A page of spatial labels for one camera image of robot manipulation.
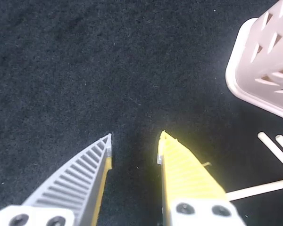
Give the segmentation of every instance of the dark fabric surface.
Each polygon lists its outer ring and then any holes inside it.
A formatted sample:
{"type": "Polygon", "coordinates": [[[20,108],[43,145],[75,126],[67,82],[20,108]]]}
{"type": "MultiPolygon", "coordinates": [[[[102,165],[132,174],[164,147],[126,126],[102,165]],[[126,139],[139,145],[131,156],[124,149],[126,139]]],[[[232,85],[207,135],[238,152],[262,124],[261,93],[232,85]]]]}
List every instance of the dark fabric surface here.
{"type": "MultiPolygon", "coordinates": [[[[283,179],[257,139],[283,134],[283,119],[225,83],[240,26],[274,3],[0,0],[0,208],[108,132],[100,226],[161,222],[163,129],[226,191],[283,179]]],[[[249,226],[283,226],[283,190],[234,204],[249,226]]]]}

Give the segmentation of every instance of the screw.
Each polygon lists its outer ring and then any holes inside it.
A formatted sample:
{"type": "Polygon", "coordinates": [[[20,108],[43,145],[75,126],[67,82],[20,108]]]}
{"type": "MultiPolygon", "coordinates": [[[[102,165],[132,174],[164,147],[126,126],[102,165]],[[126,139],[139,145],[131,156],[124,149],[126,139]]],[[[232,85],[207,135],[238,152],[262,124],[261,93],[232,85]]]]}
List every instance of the screw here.
{"type": "Polygon", "coordinates": [[[183,213],[183,214],[193,214],[195,213],[195,209],[190,206],[189,204],[186,203],[180,203],[176,206],[176,211],[178,213],[183,213]]]}
{"type": "Polygon", "coordinates": [[[27,214],[19,214],[12,218],[12,220],[9,223],[9,226],[23,226],[28,221],[28,215],[27,214]]]}
{"type": "Polygon", "coordinates": [[[229,217],[231,215],[231,212],[223,206],[213,206],[212,211],[215,215],[223,217],[229,217]]]}
{"type": "Polygon", "coordinates": [[[56,216],[50,219],[46,226],[64,226],[65,225],[65,218],[56,216]]]}

